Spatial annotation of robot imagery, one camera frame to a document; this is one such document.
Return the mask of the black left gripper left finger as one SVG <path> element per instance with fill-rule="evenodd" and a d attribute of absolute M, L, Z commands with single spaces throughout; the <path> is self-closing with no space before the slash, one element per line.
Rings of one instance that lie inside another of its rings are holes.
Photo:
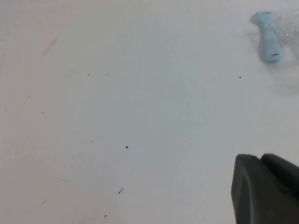
<path fill-rule="evenodd" d="M 292 194 L 256 156 L 236 156 L 231 196 L 237 224 L 299 222 L 299 194 Z"/>

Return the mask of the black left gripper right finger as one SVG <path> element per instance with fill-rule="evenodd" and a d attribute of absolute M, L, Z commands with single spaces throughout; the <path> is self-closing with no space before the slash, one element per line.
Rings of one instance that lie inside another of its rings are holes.
<path fill-rule="evenodd" d="M 299 193 L 298 166 L 275 154 L 264 154 L 261 161 L 292 194 Z"/>

